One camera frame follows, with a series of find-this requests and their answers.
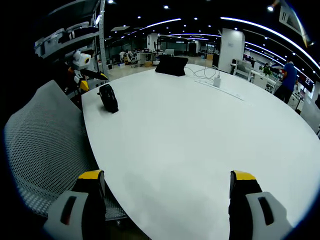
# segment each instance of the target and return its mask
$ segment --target shelf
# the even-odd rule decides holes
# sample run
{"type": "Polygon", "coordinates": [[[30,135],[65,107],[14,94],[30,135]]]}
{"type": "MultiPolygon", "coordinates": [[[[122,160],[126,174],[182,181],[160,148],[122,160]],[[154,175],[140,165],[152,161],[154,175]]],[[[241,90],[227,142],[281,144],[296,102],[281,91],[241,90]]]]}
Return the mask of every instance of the shelf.
{"type": "Polygon", "coordinates": [[[88,21],[93,16],[101,0],[75,0],[65,4],[44,17],[36,28],[41,35],[37,39],[45,38],[59,29],[66,29],[75,24],[88,21]]]}
{"type": "Polygon", "coordinates": [[[44,59],[50,59],[55,60],[60,57],[64,57],[65,54],[68,54],[74,50],[77,50],[79,48],[85,47],[92,43],[94,37],[98,36],[99,32],[90,33],[87,35],[83,35],[80,37],[77,37],[75,39],[69,40],[65,43],[59,43],[59,48],[51,53],[44,54],[41,57],[44,59]]]}

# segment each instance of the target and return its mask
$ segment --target white round table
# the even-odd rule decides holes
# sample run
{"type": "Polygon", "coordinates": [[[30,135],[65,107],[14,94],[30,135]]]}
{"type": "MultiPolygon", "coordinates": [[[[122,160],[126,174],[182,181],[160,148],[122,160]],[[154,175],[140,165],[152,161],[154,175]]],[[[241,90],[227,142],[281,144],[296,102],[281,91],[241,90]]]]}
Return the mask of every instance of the white round table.
{"type": "Polygon", "coordinates": [[[220,73],[221,89],[241,100],[185,72],[148,70],[110,82],[119,106],[114,114],[99,88],[82,96],[93,154],[121,207],[152,240],[227,240],[230,171],[239,170],[283,204],[294,227],[319,188],[316,134],[244,79],[220,73]]]}

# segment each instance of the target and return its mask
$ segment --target blue shirt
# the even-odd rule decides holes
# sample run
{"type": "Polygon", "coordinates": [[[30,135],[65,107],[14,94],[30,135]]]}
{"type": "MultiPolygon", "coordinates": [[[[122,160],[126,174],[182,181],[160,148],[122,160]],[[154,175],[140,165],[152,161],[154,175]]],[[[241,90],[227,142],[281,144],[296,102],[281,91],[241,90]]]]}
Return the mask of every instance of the blue shirt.
{"type": "Polygon", "coordinates": [[[284,66],[286,71],[286,78],[283,80],[282,85],[285,86],[290,91],[294,91],[296,80],[297,80],[297,70],[293,63],[289,62],[284,66]]]}

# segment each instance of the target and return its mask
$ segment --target white pillar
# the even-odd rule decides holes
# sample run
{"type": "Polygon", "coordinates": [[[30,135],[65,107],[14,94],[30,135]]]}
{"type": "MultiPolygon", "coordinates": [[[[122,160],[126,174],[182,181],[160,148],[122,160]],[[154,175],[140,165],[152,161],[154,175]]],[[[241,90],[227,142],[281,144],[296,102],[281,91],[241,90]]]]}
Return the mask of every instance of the white pillar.
{"type": "Polygon", "coordinates": [[[158,34],[151,33],[146,37],[146,47],[151,51],[155,51],[157,49],[157,41],[158,41],[158,34]]]}
{"type": "Polygon", "coordinates": [[[218,67],[230,73],[232,59],[242,60],[245,51],[245,35],[241,31],[222,29],[221,48],[218,67]]]}
{"type": "Polygon", "coordinates": [[[195,53],[197,54],[200,49],[199,40],[195,40],[194,43],[195,43],[195,53]]]}

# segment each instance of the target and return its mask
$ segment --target gray mesh chair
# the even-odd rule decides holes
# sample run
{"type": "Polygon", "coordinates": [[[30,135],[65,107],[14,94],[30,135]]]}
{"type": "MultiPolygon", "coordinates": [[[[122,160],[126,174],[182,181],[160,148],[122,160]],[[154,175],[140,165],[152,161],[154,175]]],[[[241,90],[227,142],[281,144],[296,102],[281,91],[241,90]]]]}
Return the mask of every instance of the gray mesh chair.
{"type": "Polygon", "coordinates": [[[237,60],[233,75],[243,78],[250,82],[251,64],[245,61],[237,60]]]}
{"type": "MultiPolygon", "coordinates": [[[[6,155],[26,206],[47,217],[49,206],[71,190],[83,172],[99,169],[82,112],[55,81],[40,87],[4,128],[6,155]]],[[[106,220],[127,217],[110,191],[106,220]]]]}

